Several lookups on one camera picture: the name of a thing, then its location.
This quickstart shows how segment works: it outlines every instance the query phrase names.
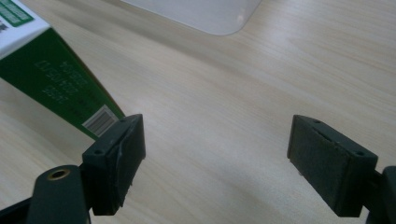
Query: light wood grain surface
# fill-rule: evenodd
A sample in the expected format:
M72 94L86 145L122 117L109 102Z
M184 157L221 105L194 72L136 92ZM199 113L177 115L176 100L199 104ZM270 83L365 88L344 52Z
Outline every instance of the light wood grain surface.
M294 114L396 164L396 2L262 0L214 36L118 0L25 0L127 115L147 158L125 205L93 223L363 223L339 218L286 157ZM0 209L92 140L0 80Z

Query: green cardboard package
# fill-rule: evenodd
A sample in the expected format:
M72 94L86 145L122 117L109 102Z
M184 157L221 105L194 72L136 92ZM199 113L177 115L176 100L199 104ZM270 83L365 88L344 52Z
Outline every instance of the green cardboard package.
M0 78L94 139L124 117L76 53L16 0L0 0Z

